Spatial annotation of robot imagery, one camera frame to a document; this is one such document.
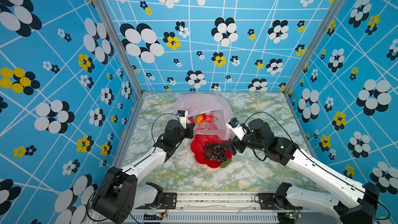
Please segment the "red flower-shaped plate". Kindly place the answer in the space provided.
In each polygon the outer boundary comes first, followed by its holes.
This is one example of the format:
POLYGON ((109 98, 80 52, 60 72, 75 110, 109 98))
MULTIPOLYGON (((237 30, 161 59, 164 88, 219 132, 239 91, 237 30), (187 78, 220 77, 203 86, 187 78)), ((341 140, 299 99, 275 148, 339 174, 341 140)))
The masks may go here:
POLYGON ((226 141, 220 139, 217 135, 201 135, 201 134, 195 135, 190 148, 191 151, 194 153, 194 158, 197 161, 197 163, 208 166, 211 169, 220 168, 220 165, 222 163, 216 161, 209 161, 204 158, 203 146, 205 146, 208 143, 221 144, 222 142, 226 141))

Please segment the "yellow red mango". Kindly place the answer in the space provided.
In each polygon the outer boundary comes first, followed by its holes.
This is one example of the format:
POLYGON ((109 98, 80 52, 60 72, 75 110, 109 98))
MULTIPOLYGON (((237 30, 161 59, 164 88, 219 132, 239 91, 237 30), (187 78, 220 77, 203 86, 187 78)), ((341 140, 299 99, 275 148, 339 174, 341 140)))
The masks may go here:
POLYGON ((196 118, 196 123, 197 124, 201 124, 201 123, 203 123, 205 121, 205 119, 206 119, 206 115, 205 114, 200 114, 196 118))

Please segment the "pink red apple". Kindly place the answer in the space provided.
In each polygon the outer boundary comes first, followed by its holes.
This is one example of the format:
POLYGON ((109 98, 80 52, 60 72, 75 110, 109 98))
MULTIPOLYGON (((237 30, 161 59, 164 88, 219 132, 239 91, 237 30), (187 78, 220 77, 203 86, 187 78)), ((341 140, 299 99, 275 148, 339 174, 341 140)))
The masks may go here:
POLYGON ((215 118, 213 115, 206 115, 205 121, 206 123, 213 123, 215 121, 215 118))

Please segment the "pink plastic bag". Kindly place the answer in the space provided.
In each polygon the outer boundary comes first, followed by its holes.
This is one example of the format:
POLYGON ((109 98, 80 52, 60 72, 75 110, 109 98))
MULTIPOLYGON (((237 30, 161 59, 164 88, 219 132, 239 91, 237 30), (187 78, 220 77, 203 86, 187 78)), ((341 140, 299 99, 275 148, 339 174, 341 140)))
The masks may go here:
POLYGON ((193 119, 195 135, 216 135, 224 141, 230 138, 231 130, 226 124, 234 118, 234 113, 224 98, 204 93, 184 94, 174 104, 173 113, 178 111, 187 111, 188 118, 193 119), (203 114, 205 117, 212 116, 212 122, 203 120, 197 123, 197 118, 203 114))

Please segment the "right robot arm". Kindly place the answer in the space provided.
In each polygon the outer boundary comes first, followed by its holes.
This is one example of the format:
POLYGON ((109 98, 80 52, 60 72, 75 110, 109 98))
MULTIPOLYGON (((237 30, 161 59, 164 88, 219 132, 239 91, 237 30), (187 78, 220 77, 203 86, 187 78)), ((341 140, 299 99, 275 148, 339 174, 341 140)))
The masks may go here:
POLYGON ((232 118, 226 126, 235 134, 232 141, 224 143, 233 155, 245 149, 261 151, 267 159, 305 175, 326 190, 321 193, 281 183, 273 196, 279 209, 309 208, 332 216, 342 224, 375 222, 380 194, 376 185, 362 184, 336 172, 292 140, 275 136, 269 124, 261 119, 245 125, 232 118))

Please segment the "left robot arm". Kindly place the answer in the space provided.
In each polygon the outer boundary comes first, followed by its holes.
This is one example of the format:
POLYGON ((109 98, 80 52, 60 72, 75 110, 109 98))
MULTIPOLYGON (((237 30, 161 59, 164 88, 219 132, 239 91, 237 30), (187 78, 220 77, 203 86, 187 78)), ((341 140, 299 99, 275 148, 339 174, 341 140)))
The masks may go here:
POLYGON ((115 224, 123 223, 131 210, 143 205, 161 205, 163 188, 154 183, 138 184, 154 169, 164 164, 175 153, 185 139, 194 138, 195 124, 187 120, 172 119, 167 122, 165 131, 153 147, 123 168, 109 169, 100 186, 89 198, 91 209, 115 224))

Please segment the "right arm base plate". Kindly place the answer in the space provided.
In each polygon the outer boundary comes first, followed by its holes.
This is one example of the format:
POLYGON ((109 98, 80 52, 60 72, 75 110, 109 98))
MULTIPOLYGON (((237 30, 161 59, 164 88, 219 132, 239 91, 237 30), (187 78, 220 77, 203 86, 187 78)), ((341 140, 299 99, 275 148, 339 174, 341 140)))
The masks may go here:
POLYGON ((291 205, 287 200, 277 200, 274 193, 258 193, 255 195, 255 202, 260 205, 261 210, 281 210, 294 212, 302 210, 302 207, 291 205))

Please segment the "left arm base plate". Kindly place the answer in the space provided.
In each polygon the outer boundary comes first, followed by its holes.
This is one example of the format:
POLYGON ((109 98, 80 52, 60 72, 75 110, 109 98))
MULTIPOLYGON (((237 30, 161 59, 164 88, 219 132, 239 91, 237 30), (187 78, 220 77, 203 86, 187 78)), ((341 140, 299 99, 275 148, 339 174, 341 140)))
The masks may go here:
POLYGON ((176 209, 177 204, 177 193, 176 192, 164 192, 161 200, 156 200, 155 203, 145 204, 137 209, 176 209))

